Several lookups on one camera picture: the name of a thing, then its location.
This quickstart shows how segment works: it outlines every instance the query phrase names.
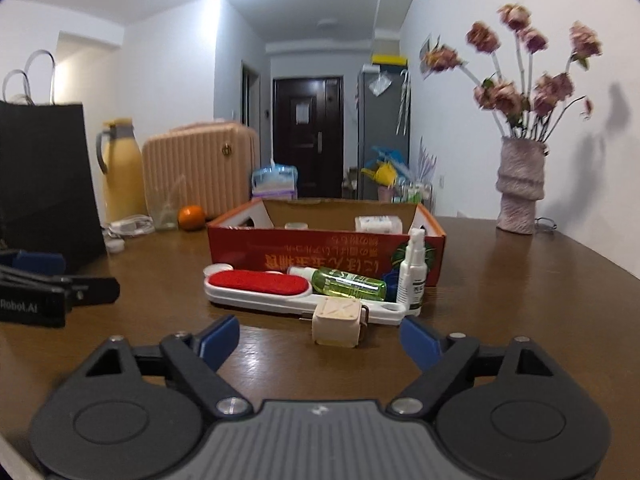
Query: white spray bottle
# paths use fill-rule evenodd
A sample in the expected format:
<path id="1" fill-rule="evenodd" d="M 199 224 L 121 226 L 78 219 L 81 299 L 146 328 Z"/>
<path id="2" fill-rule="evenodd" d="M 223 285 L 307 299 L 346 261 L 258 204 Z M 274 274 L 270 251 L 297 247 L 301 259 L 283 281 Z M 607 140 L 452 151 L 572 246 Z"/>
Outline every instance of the white spray bottle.
<path id="1" fill-rule="evenodd" d="M 427 264 L 424 262 L 424 229 L 409 231 L 409 244 L 404 261 L 400 264 L 398 279 L 398 303 L 409 309 L 411 316 L 418 316 L 424 297 L 424 283 L 427 281 Z"/>

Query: red cardboard box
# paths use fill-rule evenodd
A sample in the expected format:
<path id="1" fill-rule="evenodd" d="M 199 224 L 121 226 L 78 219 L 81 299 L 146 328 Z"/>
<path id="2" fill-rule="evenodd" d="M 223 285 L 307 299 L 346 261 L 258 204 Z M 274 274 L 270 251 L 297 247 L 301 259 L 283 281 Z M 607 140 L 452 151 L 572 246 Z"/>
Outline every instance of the red cardboard box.
<path id="1" fill-rule="evenodd" d="M 398 216 L 404 234 L 356 233 L 358 216 Z M 304 222 L 309 229 L 286 230 L 288 222 Z M 291 266 L 329 267 L 379 279 L 399 268 L 412 227 L 426 231 L 427 286 L 434 286 L 440 277 L 446 235 L 421 204 L 258 198 L 207 225 L 215 264 L 282 272 Z"/>

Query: red lint brush pad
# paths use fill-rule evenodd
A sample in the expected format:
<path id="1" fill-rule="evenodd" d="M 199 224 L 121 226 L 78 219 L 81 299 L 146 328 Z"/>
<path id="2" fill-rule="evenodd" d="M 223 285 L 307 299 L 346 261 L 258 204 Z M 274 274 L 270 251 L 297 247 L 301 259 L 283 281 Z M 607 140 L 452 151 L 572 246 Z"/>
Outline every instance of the red lint brush pad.
<path id="1" fill-rule="evenodd" d="M 309 282 L 300 276 L 257 270 L 223 270 L 209 277 L 209 285 L 276 296 L 297 296 L 309 288 Z"/>

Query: black paper bag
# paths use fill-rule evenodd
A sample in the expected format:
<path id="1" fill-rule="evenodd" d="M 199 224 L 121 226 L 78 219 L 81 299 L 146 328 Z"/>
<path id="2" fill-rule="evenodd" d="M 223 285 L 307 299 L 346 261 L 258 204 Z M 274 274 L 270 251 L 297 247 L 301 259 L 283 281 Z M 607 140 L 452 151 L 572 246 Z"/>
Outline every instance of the black paper bag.
<path id="1" fill-rule="evenodd" d="M 81 104 L 0 101 L 0 237 L 63 254 L 67 272 L 105 253 Z"/>

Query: pink rose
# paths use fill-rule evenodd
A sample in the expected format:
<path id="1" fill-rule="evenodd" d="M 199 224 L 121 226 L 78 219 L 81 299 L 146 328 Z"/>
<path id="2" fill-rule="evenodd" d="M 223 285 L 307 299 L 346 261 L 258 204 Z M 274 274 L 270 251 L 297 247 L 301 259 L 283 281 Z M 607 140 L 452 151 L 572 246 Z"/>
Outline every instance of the pink rose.
<path id="1" fill-rule="evenodd" d="M 474 99 L 482 110 L 493 110 L 495 108 L 494 88 L 477 86 L 474 88 Z"/>
<path id="2" fill-rule="evenodd" d="M 567 73 L 551 77 L 548 73 L 536 81 L 536 92 L 554 97 L 557 101 L 564 101 L 574 94 L 574 83 Z"/>
<path id="3" fill-rule="evenodd" d="M 539 117 L 546 117 L 556 108 L 557 104 L 558 98 L 555 95 L 539 93 L 533 99 L 533 111 Z"/>
<path id="4" fill-rule="evenodd" d="M 536 82 L 536 95 L 533 99 L 533 111 L 540 117 L 549 115 L 560 100 L 558 97 L 558 82 L 545 73 Z"/>
<path id="5" fill-rule="evenodd" d="M 574 83 L 566 72 L 558 74 L 554 78 L 554 85 L 556 86 L 556 97 L 561 101 L 574 94 Z"/>
<path id="6" fill-rule="evenodd" d="M 575 22 L 571 27 L 571 44 L 574 46 L 574 56 L 578 59 L 602 55 L 602 43 L 596 31 L 581 22 Z"/>
<path id="7" fill-rule="evenodd" d="M 475 22 L 466 34 L 466 42 L 473 45 L 478 52 L 491 54 L 500 47 L 497 34 L 483 22 Z"/>
<path id="8" fill-rule="evenodd" d="M 437 50 L 428 52 L 424 57 L 424 62 L 433 72 L 451 70 L 462 63 L 458 53 L 448 46 L 441 46 Z"/>
<path id="9" fill-rule="evenodd" d="M 511 83 L 498 83 L 492 89 L 492 97 L 495 101 L 495 109 L 500 110 L 507 117 L 518 116 L 522 113 L 522 95 Z"/>
<path id="10" fill-rule="evenodd" d="M 518 31 L 518 37 L 531 54 L 535 54 L 540 50 L 546 50 L 548 47 L 546 36 L 536 28 L 523 28 Z"/>
<path id="11" fill-rule="evenodd" d="M 511 30 L 522 30 L 529 27 L 531 13 L 527 7 L 516 4 L 506 4 L 498 9 L 500 20 Z"/>

